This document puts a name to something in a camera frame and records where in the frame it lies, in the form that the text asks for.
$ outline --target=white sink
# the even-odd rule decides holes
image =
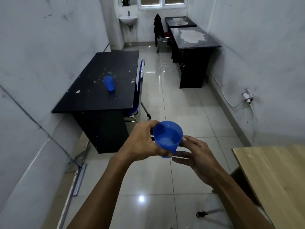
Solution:
[[[122,23],[128,26],[132,26],[137,21],[138,16],[120,16],[119,19],[121,20]]]

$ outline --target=desk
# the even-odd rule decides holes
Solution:
[[[197,26],[191,19],[186,16],[183,17],[166,17],[165,22],[167,25],[167,30],[170,31],[170,28],[177,27],[195,27]]]
[[[172,59],[182,72],[180,88],[201,88],[212,50],[221,45],[198,26],[170,30]]]
[[[139,51],[96,53],[53,113],[72,113],[98,153],[117,152],[128,138],[123,111],[131,110],[137,92]],[[109,92],[104,76],[112,75]]]
[[[304,228],[305,146],[232,150],[275,228]]]

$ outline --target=blue plastic cup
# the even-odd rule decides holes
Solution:
[[[113,77],[112,76],[105,76],[104,77],[104,83],[106,84],[108,91],[113,91],[114,90],[114,82],[113,82]]]
[[[155,137],[155,143],[158,146],[170,150],[174,155],[180,141],[182,140],[183,132],[181,127],[175,122],[162,121],[155,126],[153,135]]]

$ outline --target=black desk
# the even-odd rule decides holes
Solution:
[[[212,50],[221,45],[198,26],[170,30],[172,59],[182,72],[180,88],[201,88]]]
[[[128,138],[123,111],[131,110],[137,92],[139,51],[96,53],[53,113],[70,112],[98,153],[117,152]],[[104,76],[112,75],[109,92]]]
[[[188,17],[166,17],[165,22],[167,25],[167,30],[170,31],[170,28],[177,28],[177,27],[196,27],[197,24],[194,23]]]

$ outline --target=forearm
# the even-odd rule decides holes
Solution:
[[[224,170],[216,174],[212,187],[218,194],[235,229],[273,228],[258,211],[257,206]]]
[[[67,229],[109,228],[123,178],[131,163],[119,153],[109,160],[104,174]]]

